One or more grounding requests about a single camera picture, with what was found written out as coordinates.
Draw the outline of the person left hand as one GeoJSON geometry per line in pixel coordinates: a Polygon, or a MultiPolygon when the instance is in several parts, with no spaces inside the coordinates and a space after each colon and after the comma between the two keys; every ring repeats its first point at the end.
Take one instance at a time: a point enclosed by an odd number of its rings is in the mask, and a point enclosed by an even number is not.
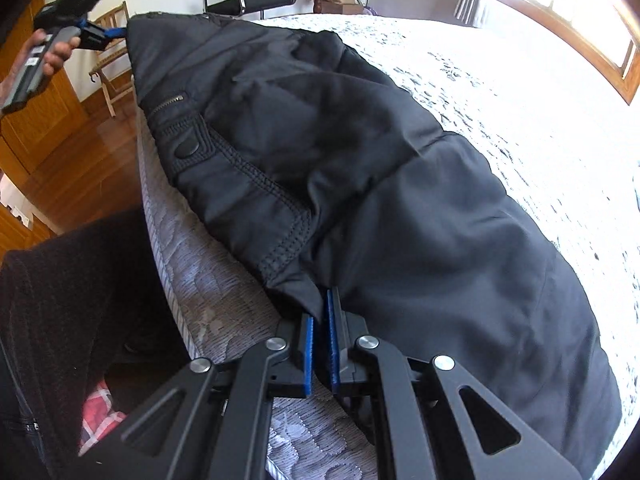
{"type": "Polygon", "coordinates": [[[1,83],[1,111],[10,114],[21,110],[61,70],[73,50],[79,46],[78,27],[57,32],[36,30],[27,40],[1,83]]]}

